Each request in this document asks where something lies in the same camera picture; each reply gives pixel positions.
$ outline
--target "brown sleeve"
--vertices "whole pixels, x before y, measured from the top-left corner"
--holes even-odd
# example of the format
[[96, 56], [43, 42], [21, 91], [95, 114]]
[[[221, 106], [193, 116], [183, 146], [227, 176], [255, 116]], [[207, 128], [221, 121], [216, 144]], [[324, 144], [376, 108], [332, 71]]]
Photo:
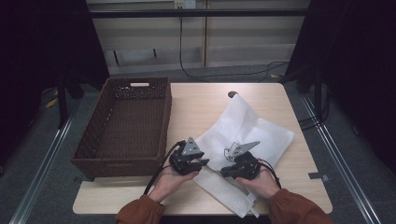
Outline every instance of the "brown sleeve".
[[116, 215], [117, 223], [157, 224], [163, 216], [165, 207], [142, 195], [140, 199], [127, 203]]
[[315, 203], [281, 189], [270, 198], [270, 218], [274, 224], [330, 224], [332, 221]]

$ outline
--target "cable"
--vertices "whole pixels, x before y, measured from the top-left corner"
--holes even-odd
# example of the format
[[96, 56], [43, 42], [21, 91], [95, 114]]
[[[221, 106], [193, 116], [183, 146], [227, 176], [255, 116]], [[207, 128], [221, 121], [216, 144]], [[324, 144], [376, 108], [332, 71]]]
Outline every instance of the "cable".
[[317, 127], [318, 125], [322, 124], [326, 118], [329, 116], [329, 111], [330, 111], [330, 94], [327, 91], [327, 95], [326, 95], [326, 101], [325, 101], [325, 105], [322, 108], [322, 114], [324, 114], [322, 120], [319, 120], [317, 122], [314, 122], [314, 124], [310, 125], [310, 126], [306, 126], [309, 123], [311, 123], [314, 119], [318, 119], [318, 116], [313, 116], [311, 118], [307, 118], [307, 119], [300, 119], [298, 120], [301, 126], [302, 131], [311, 129], [313, 127]]
[[[268, 78], [268, 72], [269, 72], [270, 70], [272, 70], [272, 69], [274, 69], [274, 68], [277, 68], [277, 67], [279, 67], [279, 66], [281, 66], [281, 65], [283, 65], [283, 64], [289, 63], [289, 62], [272, 62], [272, 63], [267, 64], [267, 69], [261, 70], [261, 71], [258, 71], [258, 72], [252, 72], [252, 73], [216, 74], [216, 75], [193, 76], [193, 75], [189, 74], [189, 73], [184, 69], [184, 67], [183, 67], [183, 62], [182, 62], [182, 57], [181, 57], [181, 37], [182, 37], [182, 33], [183, 33], [183, 18], [180, 17], [179, 20], [180, 20], [180, 33], [179, 33], [179, 39], [180, 39], [180, 40], [179, 40], [178, 59], [179, 59], [179, 62], [180, 62], [181, 70], [184, 72], [184, 74], [186, 74], [187, 77], [190, 77], [190, 78], [192, 78], [192, 79], [196, 79], [196, 80], [208, 82], [207, 80], [203, 80], [203, 79], [201, 79], [201, 78], [202, 78], [202, 77], [251, 76], [251, 75], [257, 75], [257, 74], [259, 74], [259, 73], [264, 73], [264, 72], [266, 72], [266, 73], [267, 73], [266, 76], [265, 76], [264, 78], [262, 78], [261, 80], [258, 81], [258, 82], [262, 82], [263, 80], [265, 80], [266, 78]], [[276, 66], [274, 66], [274, 67], [272, 67], [272, 68], [269, 68], [269, 66], [270, 66], [271, 64], [273, 64], [273, 63], [279, 63], [279, 65], [276, 65]]]
[[282, 186], [280, 185], [279, 178], [277, 177], [277, 175], [276, 175], [276, 173], [275, 173], [275, 170], [274, 170], [274, 168], [272, 167], [272, 165], [271, 165], [268, 161], [265, 161], [265, 160], [258, 160], [258, 161], [263, 161], [263, 162], [267, 163], [267, 165], [266, 165], [266, 164], [264, 164], [264, 163], [260, 163], [260, 162], [259, 162], [259, 164], [260, 164], [261, 166], [267, 168], [267, 170], [273, 175], [274, 180], [275, 180], [277, 186], [278, 186], [280, 189], [282, 189]]
[[163, 165], [165, 164], [166, 160], [168, 160], [169, 156], [171, 155], [171, 153], [173, 152], [173, 150], [175, 149], [176, 146], [178, 146], [179, 142], [175, 143], [171, 149], [169, 149], [169, 151], [166, 153], [165, 158], [163, 159], [163, 162], [161, 162], [160, 166], [158, 167], [157, 171], [155, 172], [155, 174], [152, 176], [152, 178], [150, 179], [150, 181], [148, 182], [148, 185], [146, 186], [145, 192], [144, 194], [148, 194], [149, 190], [151, 189], [151, 186], [154, 184], [155, 180], [157, 179], [158, 175], [160, 175], [160, 173], [163, 171], [163, 169], [169, 167], [169, 166], [165, 166], [163, 167]]

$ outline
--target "floor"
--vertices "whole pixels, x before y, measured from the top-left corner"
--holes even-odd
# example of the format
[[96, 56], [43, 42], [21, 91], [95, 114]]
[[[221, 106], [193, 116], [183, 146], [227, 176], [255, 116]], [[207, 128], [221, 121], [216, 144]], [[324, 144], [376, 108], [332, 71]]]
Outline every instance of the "floor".
[[[290, 46], [286, 47], [283, 52], [288, 52], [288, 50]], [[183, 49], [183, 53], [186, 54], [183, 58], [185, 70], [189, 75], [198, 76], [196, 78], [188, 77], [185, 71], [180, 69], [176, 49], [158, 49], [157, 58], [150, 56], [152, 49], [137, 54], [136, 52], [131, 54], [120, 52], [119, 59], [124, 60], [119, 62], [120, 65], [116, 65], [115, 61], [110, 62], [114, 60], [113, 52], [105, 52], [105, 55], [113, 77], [166, 76], [170, 77], [172, 82], [277, 82], [282, 78], [287, 64], [270, 64], [270, 62], [285, 62], [290, 55], [277, 54], [278, 51], [274, 49], [274, 58], [268, 56], [271, 55], [268, 51], [265, 56], [262, 56], [262, 61], [265, 63], [259, 63], [260, 55], [255, 55], [254, 60], [248, 59], [247, 61], [241, 61], [238, 58], [244, 57], [238, 52], [246, 54], [250, 51], [237, 49], [234, 61], [229, 59], [222, 62], [219, 56], [218, 61], [203, 68], [199, 61], [201, 57], [198, 49]], [[172, 58], [170, 60], [172, 62], [151, 64], [155, 60], [166, 62], [169, 60], [169, 55], [174, 55], [169, 57]], [[148, 57], [149, 60], [140, 60], [140, 63], [136, 64], [135, 57]], [[277, 65], [279, 67], [268, 73], [254, 74], [257, 71], [265, 71], [268, 65], [269, 68]], [[67, 134], [62, 137], [60, 137], [62, 130], [57, 129], [59, 122], [57, 103], [54, 106], [44, 104], [52, 97], [54, 91], [43, 96], [43, 104], [39, 108], [33, 125], [8, 161], [5, 175], [0, 178], [0, 223], [17, 223], [17, 221], [18, 223], [114, 223], [114, 216], [78, 216], [72, 210], [79, 183], [86, 178], [70, 163], [70, 158], [99, 95], [99, 92], [90, 86], [82, 85], [82, 87], [86, 92], [85, 96], [80, 100], [68, 101], [69, 112], [74, 119], [68, 126]], [[299, 94], [295, 82], [285, 84], [285, 90], [297, 118], [311, 117], [307, 109], [309, 104], [304, 99], [312, 99], [313, 93]], [[319, 173], [329, 177], [329, 180], [324, 181], [324, 185], [333, 205], [333, 211], [330, 213], [331, 219], [334, 223], [395, 223], [396, 177], [375, 156], [364, 137], [357, 134], [355, 125], [343, 109], [334, 100], [330, 100], [329, 104], [329, 117], [324, 124], [341, 158], [346, 162], [346, 167], [340, 168], [337, 162], [339, 158], [334, 157], [334, 152], [325, 144], [323, 136], [316, 127], [305, 130], [304, 137]], [[53, 145], [55, 138], [60, 139], [59, 145]], [[48, 157], [52, 160], [47, 162], [46, 166], [42, 166], [42, 161]], [[37, 171], [44, 174], [44, 178], [38, 181], [35, 176], [40, 172]], [[28, 192], [32, 191], [36, 194], [28, 195]], [[244, 219], [239, 217], [165, 217], [163, 219], [163, 223], [186, 221], [189, 223], [269, 223], [266, 217], [260, 219], [253, 217]]]

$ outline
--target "hand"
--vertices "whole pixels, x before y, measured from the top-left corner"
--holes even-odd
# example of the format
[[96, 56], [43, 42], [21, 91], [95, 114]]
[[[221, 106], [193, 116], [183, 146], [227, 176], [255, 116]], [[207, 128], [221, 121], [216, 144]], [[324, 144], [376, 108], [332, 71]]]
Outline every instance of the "hand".
[[187, 175], [178, 174], [171, 166], [169, 166], [169, 158], [166, 160], [163, 171], [158, 176], [154, 190], [148, 195], [154, 202], [160, 203], [169, 195], [175, 193], [181, 184], [188, 180], [194, 179], [199, 172], [194, 171]]
[[277, 186], [270, 171], [263, 166], [256, 178], [248, 180], [242, 177], [237, 177], [235, 180], [242, 185], [255, 189], [256, 192], [259, 193], [259, 195], [264, 199], [271, 198], [279, 191], [279, 187]]

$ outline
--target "brown wicker basket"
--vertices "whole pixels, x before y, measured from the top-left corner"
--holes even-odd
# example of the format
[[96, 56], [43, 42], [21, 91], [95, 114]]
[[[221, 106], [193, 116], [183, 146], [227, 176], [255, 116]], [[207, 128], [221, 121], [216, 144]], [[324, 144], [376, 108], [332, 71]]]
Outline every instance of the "brown wicker basket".
[[164, 158], [169, 79], [109, 78], [71, 162], [88, 178], [153, 175]]

